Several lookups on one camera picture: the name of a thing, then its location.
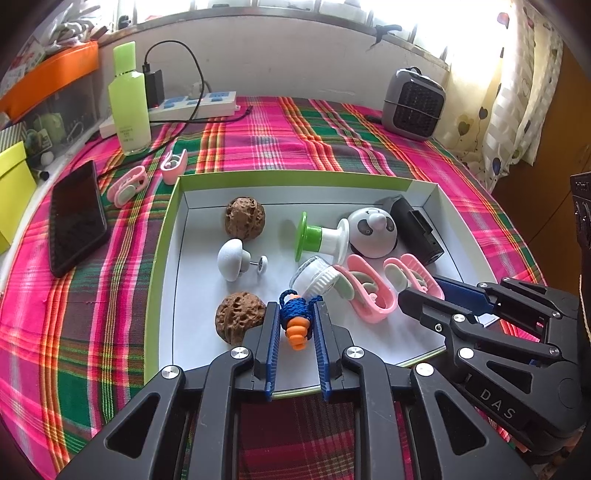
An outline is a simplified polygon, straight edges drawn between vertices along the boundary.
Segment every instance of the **panda nose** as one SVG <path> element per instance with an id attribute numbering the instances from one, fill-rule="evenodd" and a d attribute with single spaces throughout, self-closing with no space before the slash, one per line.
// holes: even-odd
<path id="1" fill-rule="evenodd" d="M 368 225 L 377 231 L 385 230 L 386 216 L 383 213 L 372 213 L 368 218 Z"/>

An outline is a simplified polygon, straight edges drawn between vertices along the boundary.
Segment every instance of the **pink clothespin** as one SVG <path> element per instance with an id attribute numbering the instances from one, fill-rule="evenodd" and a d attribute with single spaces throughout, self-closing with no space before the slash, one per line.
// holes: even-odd
<path id="1" fill-rule="evenodd" d="M 392 313 L 398 306 L 397 296 L 394 295 L 386 282 L 359 255 L 350 255 L 346 261 L 347 269 L 341 265 L 333 265 L 351 283 L 355 297 L 351 305 L 355 313 L 368 323 L 378 323 Z M 369 277 L 374 291 L 368 292 L 352 272 L 361 273 Z"/>
<path id="2" fill-rule="evenodd" d="M 384 260 L 384 274 L 398 293 L 410 287 L 445 300 L 439 284 L 414 255 L 404 254 L 400 259 L 387 258 Z"/>
<path id="3" fill-rule="evenodd" d="M 168 153 L 164 161 L 160 164 L 160 170 L 162 171 L 162 180 L 166 185 L 174 185 L 177 183 L 177 178 L 187 170 L 187 160 L 189 154 L 185 148 L 180 155 L 172 155 L 172 152 Z"/>
<path id="4" fill-rule="evenodd" d="M 117 208 L 121 208 L 147 185 L 148 175 L 146 169 L 142 165 L 134 167 L 111 185 L 107 191 L 107 200 Z"/>

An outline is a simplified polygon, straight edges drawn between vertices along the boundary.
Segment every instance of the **phone screen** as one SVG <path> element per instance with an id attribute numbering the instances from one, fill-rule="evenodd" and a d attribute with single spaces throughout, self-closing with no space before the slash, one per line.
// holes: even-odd
<path id="1" fill-rule="evenodd" d="M 94 162 L 60 180 L 51 195 L 50 266 L 61 277 L 108 238 Z"/>

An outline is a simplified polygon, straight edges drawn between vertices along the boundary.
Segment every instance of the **blue cord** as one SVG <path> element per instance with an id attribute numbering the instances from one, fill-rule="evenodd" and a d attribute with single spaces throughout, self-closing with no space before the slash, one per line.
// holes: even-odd
<path id="1" fill-rule="evenodd" d="M 281 310 L 279 311 L 279 319 L 281 327 L 286 330 L 287 323 L 291 319 L 296 317 L 305 318 L 310 322 L 310 328 L 308 328 L 308 339 L 310 339 L 312 336 L 312 327 L 314 326 L 314 303 L 322 301 L 322 297 L 318 295 L 310 301 L 306 301 L 304 298 L 299 297 L 291 299 L 285 303 L 285 297 L 297 294 L 298 293 L 295 290 L 286 290 L 279 296 L 279 306 L 281 307 Z"/>

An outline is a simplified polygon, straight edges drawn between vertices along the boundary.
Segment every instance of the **panda head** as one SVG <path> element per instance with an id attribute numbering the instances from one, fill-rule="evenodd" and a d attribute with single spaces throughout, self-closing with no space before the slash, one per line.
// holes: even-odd
<path id="1" fill-rule="evenodd" d="M 367 258 L 388 255 L 396 246 L 398 232 L 388 212 L 376 207 L 361 208 L 349 215 L 351 247 Z"/>

